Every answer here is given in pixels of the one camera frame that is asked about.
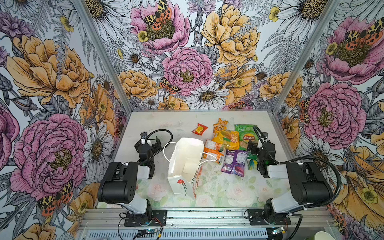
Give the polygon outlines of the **green rainbow candy bag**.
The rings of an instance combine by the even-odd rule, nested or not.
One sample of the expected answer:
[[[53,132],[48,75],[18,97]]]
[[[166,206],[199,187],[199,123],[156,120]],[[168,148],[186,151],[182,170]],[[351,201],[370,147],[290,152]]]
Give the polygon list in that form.
[[[249,170],[256,170],[257,166],[258,166],[258,160],[259,160],[259,158],[257,155],[253,155],[251,153],[248,153],[248,156],[247,156],[248,169]]]

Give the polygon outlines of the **green circuit board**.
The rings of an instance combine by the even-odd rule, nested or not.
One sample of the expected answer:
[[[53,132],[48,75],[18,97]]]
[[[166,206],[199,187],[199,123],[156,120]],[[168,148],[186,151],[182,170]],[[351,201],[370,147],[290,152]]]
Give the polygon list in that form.
[[[138,230],[138,235],[154,234],[155,232],[156,232],[156,229]]]
[[[271,234],[278,235],[278,234],[284,234],[285,232],[286,231],[285,231],[284,227],[279,227],[279,228],[272,230]]]

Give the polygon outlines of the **green circuit board right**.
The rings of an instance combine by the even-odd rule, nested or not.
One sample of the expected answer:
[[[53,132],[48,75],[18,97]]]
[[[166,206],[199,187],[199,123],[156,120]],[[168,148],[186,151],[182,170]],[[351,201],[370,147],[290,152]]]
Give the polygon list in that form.
[[[284,227],[279,227],[279,228],[272,230],[271,234],[278,235],[278,234],[284,234],[285,232],[286,231],[285,231]]]

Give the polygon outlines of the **white paper gift bag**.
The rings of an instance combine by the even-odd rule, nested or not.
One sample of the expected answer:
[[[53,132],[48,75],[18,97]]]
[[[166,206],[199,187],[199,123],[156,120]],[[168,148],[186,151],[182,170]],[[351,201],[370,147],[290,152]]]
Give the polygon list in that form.
[[[181,138],[175,145],[169,162],[168,182],[178,198],[196,198],[203,163],[215,162],[217,156],[204,151],[204,143],[194,138]]]

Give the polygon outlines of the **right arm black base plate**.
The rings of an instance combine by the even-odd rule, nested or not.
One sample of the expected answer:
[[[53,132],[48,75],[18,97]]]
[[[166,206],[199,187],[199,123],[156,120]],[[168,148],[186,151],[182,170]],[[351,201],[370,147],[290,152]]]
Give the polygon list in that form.
[[[244,217],[249,220],[251,226],[289,226],[292,224],[288,215],[275,212],[265,214],[263,209],[247,209]]]

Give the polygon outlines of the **white round bowl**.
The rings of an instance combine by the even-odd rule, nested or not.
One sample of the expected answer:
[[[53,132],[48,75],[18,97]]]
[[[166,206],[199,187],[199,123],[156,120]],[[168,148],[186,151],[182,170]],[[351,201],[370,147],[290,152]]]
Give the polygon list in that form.
[[[311,237],[311,240],[335,240],[335,238],[327,232],[319,231]]]

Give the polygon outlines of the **green Lays chips bag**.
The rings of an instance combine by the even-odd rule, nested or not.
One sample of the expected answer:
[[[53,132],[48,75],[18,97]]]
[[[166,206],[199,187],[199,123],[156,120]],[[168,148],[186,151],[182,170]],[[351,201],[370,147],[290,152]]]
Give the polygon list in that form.
[[[254,125],[237,124],[235,131],[239,133],[239,150],[246,151],[249,142],[258,145],[259,138],[254,131]]]

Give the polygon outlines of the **yellow mango snack bag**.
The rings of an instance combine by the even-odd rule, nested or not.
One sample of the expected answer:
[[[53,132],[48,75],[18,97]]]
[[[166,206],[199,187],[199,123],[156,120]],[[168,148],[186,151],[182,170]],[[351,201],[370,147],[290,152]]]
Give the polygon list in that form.
[[[217,131],[214,134],[213,141],[224,145],[226,149],[231,151],[240,149],[240,135],[236,131]]]

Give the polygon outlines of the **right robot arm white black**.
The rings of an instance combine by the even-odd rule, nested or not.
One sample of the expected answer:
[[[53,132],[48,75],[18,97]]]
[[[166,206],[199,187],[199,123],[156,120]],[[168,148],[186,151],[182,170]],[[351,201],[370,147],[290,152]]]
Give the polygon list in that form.
[[[275,159],[275,145],[266,133],[254,127],[259,139],[255,146],[248,144],[248,149],[258,157],[257,170],[266,179],[288,180],[290,189],[279,197],[268,199],[262,209],[248,209],[244,217],[251,225],[287,224],[290,216],[308,208],[317,208],[331,203],[341,190],[341,179],[337,178],[336,190],[332,190],[316,162],[322,162],[336,173],[337,168],[328,160],[318,157],[297,157],[285,162]]]

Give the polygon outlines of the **green circuit board left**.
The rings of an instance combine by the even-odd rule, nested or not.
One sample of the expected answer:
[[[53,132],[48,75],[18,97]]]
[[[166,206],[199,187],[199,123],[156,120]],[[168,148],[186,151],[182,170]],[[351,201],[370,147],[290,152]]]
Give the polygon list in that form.
[[[156,232],[156,229],[138,230],[138,235],[154,234],[155,232]]]

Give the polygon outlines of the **small red snack packet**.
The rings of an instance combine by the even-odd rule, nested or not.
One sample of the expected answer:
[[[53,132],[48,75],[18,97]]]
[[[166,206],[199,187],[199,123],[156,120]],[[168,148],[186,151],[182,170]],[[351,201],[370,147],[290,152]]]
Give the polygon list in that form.
[[[199,136],[202,136],[203,133],[208,129],[207,126],[205,125],[202,125],[202,124],[198,124],[197,127],[192,130],[192,133],[196,134],[196,135],[199,135]]]

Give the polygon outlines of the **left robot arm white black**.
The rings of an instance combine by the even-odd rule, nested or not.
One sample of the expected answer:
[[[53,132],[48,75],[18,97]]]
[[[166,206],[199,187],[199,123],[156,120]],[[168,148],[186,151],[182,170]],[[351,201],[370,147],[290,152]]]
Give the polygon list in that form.
[[[159,138],[149,139],[147,133],[141,133],[135,149],[139,154],[138,161],[109,164],[98,190],[98,201],[119,205],[132,215],[151,218],[151,204],[136,193],[136,186],[137,181],[150,180],[154,176],[154,156],[162,145]]]

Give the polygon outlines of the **purple snack bag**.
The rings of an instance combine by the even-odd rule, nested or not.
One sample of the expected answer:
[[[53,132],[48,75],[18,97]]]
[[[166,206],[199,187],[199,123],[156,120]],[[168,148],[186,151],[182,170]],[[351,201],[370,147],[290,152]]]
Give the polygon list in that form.
[[[221,172],[244,177],[248,153],[242,150],[226,150]]]

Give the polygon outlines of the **orange white snack bag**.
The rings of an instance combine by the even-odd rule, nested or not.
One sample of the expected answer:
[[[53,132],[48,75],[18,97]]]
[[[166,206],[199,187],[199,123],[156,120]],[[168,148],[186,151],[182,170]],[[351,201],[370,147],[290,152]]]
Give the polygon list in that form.
[[[226,148],[223,144],[216,143],[212,140],[206,140],[204,145],[204,151],[202,153],[202,158],[206,160],[213,161],[221,165],[226,156]]]

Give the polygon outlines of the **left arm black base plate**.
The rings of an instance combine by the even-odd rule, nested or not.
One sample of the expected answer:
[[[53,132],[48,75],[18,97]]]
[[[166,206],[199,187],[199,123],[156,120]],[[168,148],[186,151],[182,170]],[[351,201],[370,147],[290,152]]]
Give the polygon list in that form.
[[[142,215],[128,213],[125,227],[165,227],[167,222],[167,210],[151,210]]]

